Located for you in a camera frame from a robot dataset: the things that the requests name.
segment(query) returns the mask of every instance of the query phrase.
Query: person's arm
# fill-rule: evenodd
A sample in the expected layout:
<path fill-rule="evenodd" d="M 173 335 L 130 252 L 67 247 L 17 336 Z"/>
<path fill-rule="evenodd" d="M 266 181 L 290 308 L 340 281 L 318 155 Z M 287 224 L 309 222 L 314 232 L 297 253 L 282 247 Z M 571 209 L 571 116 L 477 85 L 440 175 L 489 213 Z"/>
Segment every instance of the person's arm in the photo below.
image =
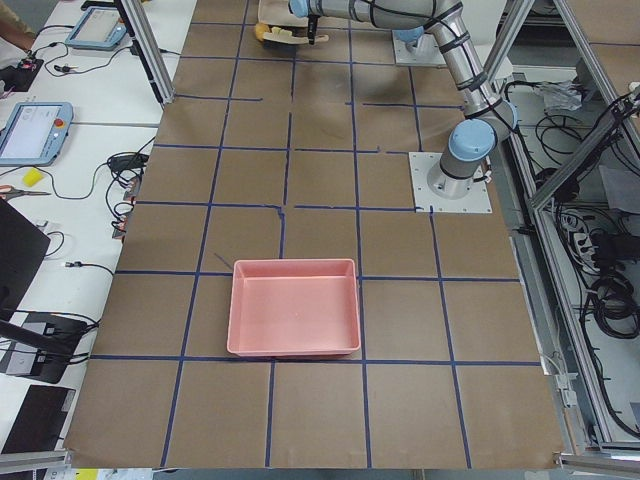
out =
<path fill-rule="evenodd" d="M 34 38 L 28 34 L 21 32 L 10 23 L 0 20 L 0 37 L 4 38 L 7 42 L 13 43 L 16 47 L 22 50 L 31 50 L 33 46 Z"/>

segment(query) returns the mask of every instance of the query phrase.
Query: scissors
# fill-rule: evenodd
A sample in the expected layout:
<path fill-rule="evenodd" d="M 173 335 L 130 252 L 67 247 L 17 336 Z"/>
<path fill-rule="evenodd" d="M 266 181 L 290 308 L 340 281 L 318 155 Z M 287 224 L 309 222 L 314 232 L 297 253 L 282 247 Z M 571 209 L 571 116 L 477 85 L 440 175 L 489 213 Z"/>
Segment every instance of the scissors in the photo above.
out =
<path fill-rule="evenodd" d="M 0 185 L 0 198 L 7 202 L 23 195 L 51 195 L 49 192 L 33 192 L 30 190 L 18 190 L 13 185 Z"/>

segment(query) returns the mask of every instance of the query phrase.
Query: white robotic arm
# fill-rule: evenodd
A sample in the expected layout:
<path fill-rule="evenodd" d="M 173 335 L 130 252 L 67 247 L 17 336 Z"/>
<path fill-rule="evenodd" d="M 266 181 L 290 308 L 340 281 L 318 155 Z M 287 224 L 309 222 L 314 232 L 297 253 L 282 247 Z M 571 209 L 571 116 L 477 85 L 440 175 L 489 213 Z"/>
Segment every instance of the white robotic arm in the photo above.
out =
<path fill-rule="evenodd" d="M 313 43 L 319 17 L 370 22 L 394 30 L 407 41 L 424 33 L 433 35 L 458 90 L 464 96 L 464 115 L 449 138 L 440 165 L 429 174 L 439 195 L 461 198 L 478 164 L 498 142 L 516 127 L 516 111 L 495 94 L 487 81 L 471 36 L 462 20 L 458 0 L 290 0 L 297 17 L 309 18 L 308 35 Z"/>

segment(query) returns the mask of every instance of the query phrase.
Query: blue framed tablet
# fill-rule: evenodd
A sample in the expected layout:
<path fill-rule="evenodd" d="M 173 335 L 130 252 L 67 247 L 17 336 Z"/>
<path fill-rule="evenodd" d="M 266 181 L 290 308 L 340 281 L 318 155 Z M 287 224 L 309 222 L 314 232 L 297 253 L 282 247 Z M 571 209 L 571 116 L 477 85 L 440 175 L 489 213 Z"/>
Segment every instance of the blue framed tablet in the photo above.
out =
<path fill-rule="evenodd" d="M 89 7 L 64 43 L 73 48 L 113 50 L 126 33 L 118 9 Z"/>
<path fill-rule="evenodd" d="M 18 103 L 0 134 L 0 167 L 50 165 L 72 120 L 70 103 Z"/>

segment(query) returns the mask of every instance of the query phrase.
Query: pink plastic tray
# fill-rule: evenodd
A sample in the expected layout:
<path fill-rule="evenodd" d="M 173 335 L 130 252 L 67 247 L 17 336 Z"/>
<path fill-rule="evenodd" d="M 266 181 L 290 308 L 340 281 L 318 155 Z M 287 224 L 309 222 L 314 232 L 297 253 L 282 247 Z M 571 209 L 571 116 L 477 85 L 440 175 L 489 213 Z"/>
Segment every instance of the pink plastic tray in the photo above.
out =
<path fill-rule="evenodd" d="M 346 355 L 360 348 L 353 260 L 239 260 L 227 350 L 240 356 Z"/>

